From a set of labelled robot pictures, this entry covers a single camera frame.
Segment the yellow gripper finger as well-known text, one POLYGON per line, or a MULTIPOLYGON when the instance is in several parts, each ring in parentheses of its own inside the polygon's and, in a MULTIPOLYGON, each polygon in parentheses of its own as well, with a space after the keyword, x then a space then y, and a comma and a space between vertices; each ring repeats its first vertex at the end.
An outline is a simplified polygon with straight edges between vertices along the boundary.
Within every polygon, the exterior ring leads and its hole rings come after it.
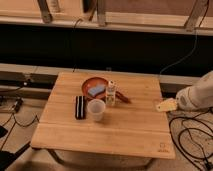
POLYGON ((156 110, 158 112, 168 112, 168 111, 175 111, 177 107, 178 107, 177 101, 174 98, 168 98, 160 102, 156 106, 156 110))

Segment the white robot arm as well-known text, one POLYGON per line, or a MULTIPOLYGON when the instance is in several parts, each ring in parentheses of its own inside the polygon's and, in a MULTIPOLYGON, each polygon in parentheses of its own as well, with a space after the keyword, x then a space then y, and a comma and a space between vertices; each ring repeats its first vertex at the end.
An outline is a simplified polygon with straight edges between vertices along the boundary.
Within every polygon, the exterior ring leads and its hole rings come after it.
POLYGON ((194 85, 177 92, 174 98, 168 98, 156 105, 158 112, 196 111, 213 107, 213 70, 202 76, 194 85))

